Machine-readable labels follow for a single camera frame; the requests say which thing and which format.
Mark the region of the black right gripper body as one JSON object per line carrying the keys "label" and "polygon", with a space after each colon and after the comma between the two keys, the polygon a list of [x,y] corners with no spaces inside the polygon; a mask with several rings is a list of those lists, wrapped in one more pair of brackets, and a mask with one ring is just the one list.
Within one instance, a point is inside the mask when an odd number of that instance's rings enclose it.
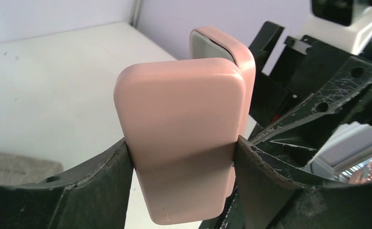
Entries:
{"label": "black right gripper body", "polygon": [[286,51],[300,54],[286,87],[299,102],[284,115],[284,126],[372,125],[372,61],[361,57],[372,37],[372,19],[343,27],[311,19]]}

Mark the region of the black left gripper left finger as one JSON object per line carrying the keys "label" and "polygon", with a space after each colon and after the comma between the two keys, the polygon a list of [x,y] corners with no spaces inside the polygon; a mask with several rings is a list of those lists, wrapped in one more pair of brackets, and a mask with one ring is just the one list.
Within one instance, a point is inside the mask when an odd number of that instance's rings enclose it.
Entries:
{"label": "black left gripper left finger", "polygon": [[0,229],[122,229],[132,176],[120,140],[39,183],[0,185]]}

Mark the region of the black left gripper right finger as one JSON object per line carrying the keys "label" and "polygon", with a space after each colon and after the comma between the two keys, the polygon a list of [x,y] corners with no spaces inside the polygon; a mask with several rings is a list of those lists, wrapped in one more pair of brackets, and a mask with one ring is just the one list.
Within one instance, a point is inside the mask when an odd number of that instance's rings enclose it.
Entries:
{"label": "black left gripper right finger", "polygon": [[247,229],[372,229],[372,182],[352,185],[316,176],[243,137],[234,165]]}

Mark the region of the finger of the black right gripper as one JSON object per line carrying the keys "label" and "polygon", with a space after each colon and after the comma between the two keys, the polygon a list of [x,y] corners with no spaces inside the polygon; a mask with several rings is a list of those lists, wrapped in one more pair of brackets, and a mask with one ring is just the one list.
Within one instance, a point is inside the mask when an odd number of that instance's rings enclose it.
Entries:
{"label": "finger of the black right gripper", "polygon": [[372,62],[349,57],[327,76],[316,92],[249,141],[293,166],[304,167],[340,125],[372,126]]}
{"label": "finger of the black right gripper", "polygon": [[297,52],[286,46],[268,76],[262,72],[277,41],[283,26],[266,21],[249,46],[256,62],[256,77],[249,114],[257,124],[266,127],[281,116],[284,100],[291,95],[287,83],[297,62]]}

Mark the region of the pink glasses case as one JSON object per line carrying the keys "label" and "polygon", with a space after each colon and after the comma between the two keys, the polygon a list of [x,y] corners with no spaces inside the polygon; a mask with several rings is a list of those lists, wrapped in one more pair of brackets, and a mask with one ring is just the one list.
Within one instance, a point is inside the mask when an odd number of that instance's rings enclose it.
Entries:
{"label": "pink glasses case", "polygon": [[219,216],[235,182],[236,142],[246,130],[255,60],[212,26],[190,33],[187,60],[137,63],[118,76],[114,103],[151,220]]}

